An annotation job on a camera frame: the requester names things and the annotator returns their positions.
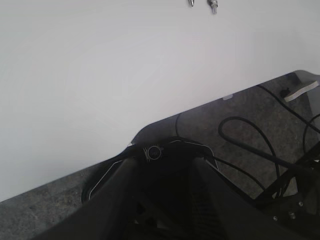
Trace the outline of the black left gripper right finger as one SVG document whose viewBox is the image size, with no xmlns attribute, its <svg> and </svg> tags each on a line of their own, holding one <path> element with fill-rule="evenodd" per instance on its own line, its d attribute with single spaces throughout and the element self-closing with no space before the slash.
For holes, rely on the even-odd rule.
<svg viewBox="0 0 320 240">
<path fill-rule="evenodd" d="M 202 158 L 192 161 L 192 172 L 208 189 L 209 202 L 228 240 L 274 240 L 274 224 L 244 200 L 229 181 Z"/>
</svg>

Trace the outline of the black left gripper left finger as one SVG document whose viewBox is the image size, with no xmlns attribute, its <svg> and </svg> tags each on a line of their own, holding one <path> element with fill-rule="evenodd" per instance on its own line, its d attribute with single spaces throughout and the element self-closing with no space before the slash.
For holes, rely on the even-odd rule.
<svg viewBox="0 0 320 240">
<path fill-rule="evenodd" d="M 81 208 L 35 240 L 120 240 L 135 211 L 139 164 L 125 159 Z"/>
</svg>

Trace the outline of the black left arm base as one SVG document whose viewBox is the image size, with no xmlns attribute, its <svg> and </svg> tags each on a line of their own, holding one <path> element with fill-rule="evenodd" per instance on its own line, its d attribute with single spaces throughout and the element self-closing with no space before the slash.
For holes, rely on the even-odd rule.
<svg viewBox="0 0 320 240">
<path fill-rule="evenodd" d="M 193 157 L 208 157 L 213 160 L 213 165 L 217 166 L 215 154 L 209 146 L 183 137 L 174 136 L 156 142 L 145 141 L 130 145 L 117 156 L 100 163 L 98 169 L 84 184 L 81 203 L 87 203 L 126 159 L 137 159 L 144 165 L 173 165 L 174 162 L 182 162 L 183 158 Z"/>
</svg>

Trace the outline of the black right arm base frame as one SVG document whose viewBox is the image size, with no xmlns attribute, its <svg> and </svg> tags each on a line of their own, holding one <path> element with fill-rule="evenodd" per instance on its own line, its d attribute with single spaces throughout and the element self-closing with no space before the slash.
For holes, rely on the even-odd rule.
<svg viewBox="0 0 320 240">
<path fill-rule="evenodd" d="M 320 238 L 320 144 L 317 143 L 297 162 L 289 163 L 265 152 L 260 157 L 286 168 L 267 187 L 254 206 L 281 227 L 307 240 Z"/>
</svg>

